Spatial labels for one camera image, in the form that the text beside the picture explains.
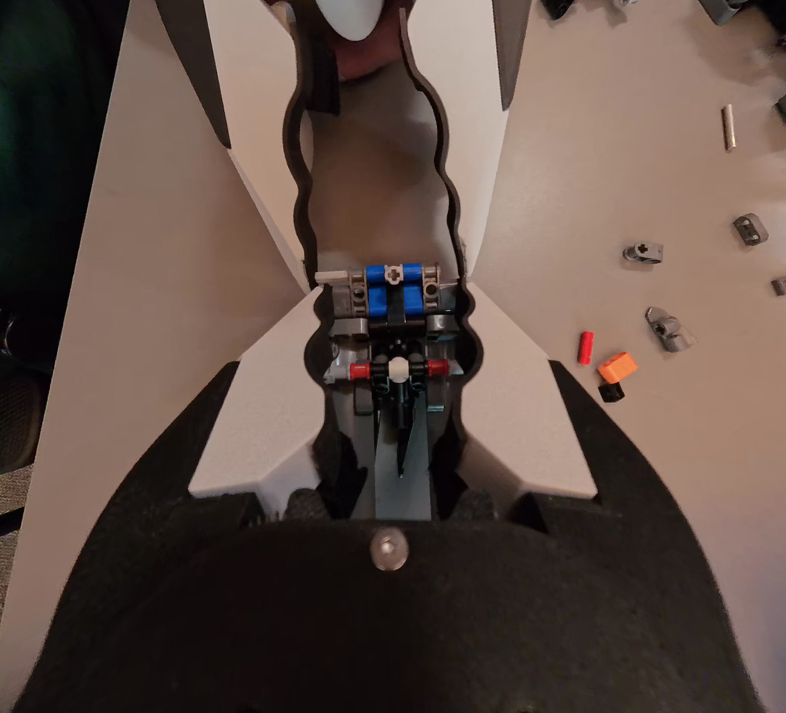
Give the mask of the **grey curved lego piece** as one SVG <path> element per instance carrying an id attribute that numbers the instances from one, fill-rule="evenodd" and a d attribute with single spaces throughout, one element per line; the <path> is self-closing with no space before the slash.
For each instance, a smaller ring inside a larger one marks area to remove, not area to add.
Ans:
<path id="1" fill-rule="evenodd" d="M 732 222 L 732 226 L 746 247 L 762 245 L 770 238 L 770 234 L 761 218 L 754 213 L 736 217 Z"/>

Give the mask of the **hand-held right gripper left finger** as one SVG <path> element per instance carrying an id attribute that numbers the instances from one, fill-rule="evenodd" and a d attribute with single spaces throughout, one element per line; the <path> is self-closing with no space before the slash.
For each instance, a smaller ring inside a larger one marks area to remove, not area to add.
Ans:
<path id="1" fill-rule="evenodd" d="M 251 493 L 275 520 L 292 492 L 335 486 L 341 463 L 351 468 L 351 439 L 322 378 L 328 298 L 315 288 L 241 356 L 189 483 L 194 498 Z"/>

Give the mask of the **dark office chair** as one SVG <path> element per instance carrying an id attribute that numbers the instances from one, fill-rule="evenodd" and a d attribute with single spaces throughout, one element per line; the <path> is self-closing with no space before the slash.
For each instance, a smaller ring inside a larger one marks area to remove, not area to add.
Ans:
<path id="1" fill-rule="evenodd" d="M 50 387 L 58 326 L 50 318 L 1 312 L 1 472 L 34 460 Z"/>

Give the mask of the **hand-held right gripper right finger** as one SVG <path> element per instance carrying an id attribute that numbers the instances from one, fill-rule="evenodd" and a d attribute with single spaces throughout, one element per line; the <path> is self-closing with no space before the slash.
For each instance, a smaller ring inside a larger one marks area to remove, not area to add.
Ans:
<path id="1" fill-rule="evenodd" d="M 598 489 L 545 351 L 472 282 L 461 321 L 447 426 L 431 453 L 438 518 L 467 491 L 505 515 L 529 493 L 591 501 Z"/>

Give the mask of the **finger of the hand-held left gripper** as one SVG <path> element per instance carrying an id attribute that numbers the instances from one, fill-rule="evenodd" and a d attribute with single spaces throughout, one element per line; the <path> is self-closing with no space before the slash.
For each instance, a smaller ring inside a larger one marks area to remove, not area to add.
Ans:
<path id="1" fill-rule="evenodd" d="M 284 148 L 285 114 L 296 91 L 296 16 L 287 1 L 203 0 L 228 152 L 285 264 L 309 293 L 296 235 L 298 186 Z"/>
<path id="2" fill-rule="evenodd" d="M 415 0 L 404 30 L 413 77 L 433 107 L 436 166 L 454 201 L 450 223 L 464 275 L 483 244 L 508 111 L 493 0 Z"/>

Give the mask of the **dark grey lego wing assembly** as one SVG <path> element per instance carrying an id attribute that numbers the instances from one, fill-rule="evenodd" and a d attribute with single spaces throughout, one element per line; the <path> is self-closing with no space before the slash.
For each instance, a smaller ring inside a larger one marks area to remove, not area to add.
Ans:
<path id="1" fill-rule="evenodd" d="M 337 519 L 430 521 L 449 494 L 438 459 L 450 425 L 461 329 L 457 283 L 438 263 L 316 274 L 325 317 L 322 378 L 331 395 L 318 491 Z"/>

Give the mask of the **grey angled lego piece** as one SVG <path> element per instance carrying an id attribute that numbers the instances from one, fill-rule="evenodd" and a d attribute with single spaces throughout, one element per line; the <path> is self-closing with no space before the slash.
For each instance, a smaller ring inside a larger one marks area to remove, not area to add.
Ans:
<path id="1" fill-rule="evenodd" d="M 648 326 L 663 349 L 670 354 L 688 350 L 696 343 L 695 337 L 682 322 L 665 310 L 650 306 L 644 314 Z"/>

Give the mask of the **person's left hand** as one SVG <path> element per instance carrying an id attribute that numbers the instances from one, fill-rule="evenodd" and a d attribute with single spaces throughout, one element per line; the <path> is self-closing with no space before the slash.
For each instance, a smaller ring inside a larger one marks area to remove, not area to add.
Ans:
<path id="1" fill-rule="evenodd" d="M 401 58 L 399 10 L 412 0 L 385 0 L 376 26 L 360 41 L 334 34 L 330 38 L 339 79 L 353 81 L 370 75 Z"/>

